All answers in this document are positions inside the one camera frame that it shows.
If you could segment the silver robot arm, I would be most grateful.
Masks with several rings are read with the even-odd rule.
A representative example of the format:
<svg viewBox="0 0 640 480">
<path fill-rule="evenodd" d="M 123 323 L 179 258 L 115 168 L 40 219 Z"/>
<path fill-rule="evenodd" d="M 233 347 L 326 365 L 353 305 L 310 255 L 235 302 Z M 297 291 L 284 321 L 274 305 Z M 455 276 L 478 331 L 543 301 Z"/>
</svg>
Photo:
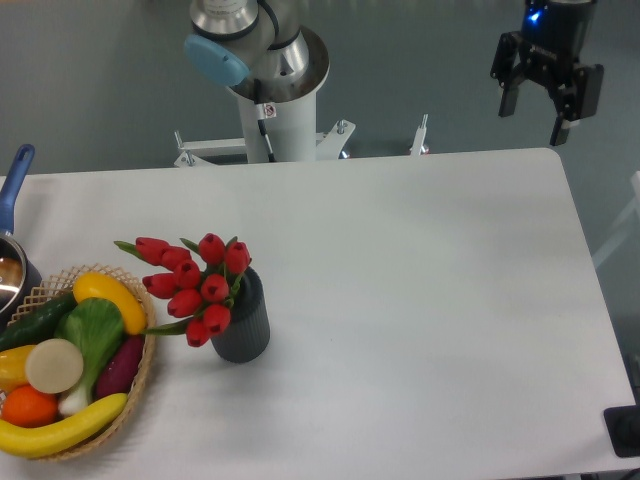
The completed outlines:
<svg viewBox="0 0 640 480">
<path fill-rule="evenodd" d="M 296 1 L 194 1 L 193 32 L 184 42 L 192 64 L 210 81 L 246 92 L 251 101 L 284 101 L 311 71 Z M 490 75 L 502 90 L 499 114 L 514 114 L 519 87 L 531 81 L 556 111 L 553 146 L 596 114 L 604 68 L 580 53 L 596 10 L 593 1 L 527 1 L 519 30 L 500 36 Z"/>
</svg>

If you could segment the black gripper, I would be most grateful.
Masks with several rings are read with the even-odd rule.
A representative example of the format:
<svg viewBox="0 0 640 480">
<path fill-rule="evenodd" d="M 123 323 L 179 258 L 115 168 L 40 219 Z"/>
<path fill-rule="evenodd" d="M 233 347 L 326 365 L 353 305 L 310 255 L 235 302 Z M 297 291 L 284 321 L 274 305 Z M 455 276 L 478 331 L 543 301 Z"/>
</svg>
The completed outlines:
<svg viewBox="0 0 640 480">
<path fill-rule="evenodd" d="M 498 115 L 514 114 L 525 80 L 553 84 L 551 146 L 565 144 L 574 124 L 597 113 L 605 69 L 580 61 L 596 6 L 595 1 L 527 1 L 520 32 L 503 33 L 498 41 L 490 71 L 502 89 Z"/>
</svg>

